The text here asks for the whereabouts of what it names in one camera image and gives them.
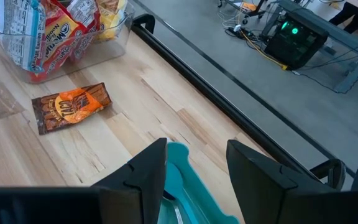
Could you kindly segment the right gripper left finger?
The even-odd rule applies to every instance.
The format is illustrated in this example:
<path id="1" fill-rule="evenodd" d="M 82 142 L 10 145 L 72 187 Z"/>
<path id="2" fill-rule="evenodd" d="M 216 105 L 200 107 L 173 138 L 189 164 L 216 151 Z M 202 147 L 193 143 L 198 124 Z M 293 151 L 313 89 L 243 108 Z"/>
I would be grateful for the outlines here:
<path id="1" fill-rule="evenodd" d="M 166 163 L 159 138 L 90 187 L 0 187 L 0 223 L 157 223 Z"/>

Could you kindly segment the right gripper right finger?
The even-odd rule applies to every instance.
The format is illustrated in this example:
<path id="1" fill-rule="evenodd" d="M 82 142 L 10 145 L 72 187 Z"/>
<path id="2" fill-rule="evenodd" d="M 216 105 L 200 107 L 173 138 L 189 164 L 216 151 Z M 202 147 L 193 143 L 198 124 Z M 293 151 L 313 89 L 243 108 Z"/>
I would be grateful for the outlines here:
<path id="1" fill-rule="evenodd" d="M 358 224 L 358 191 L 333 189 L 236 140 L 226 159 L 246 223 Z"/>

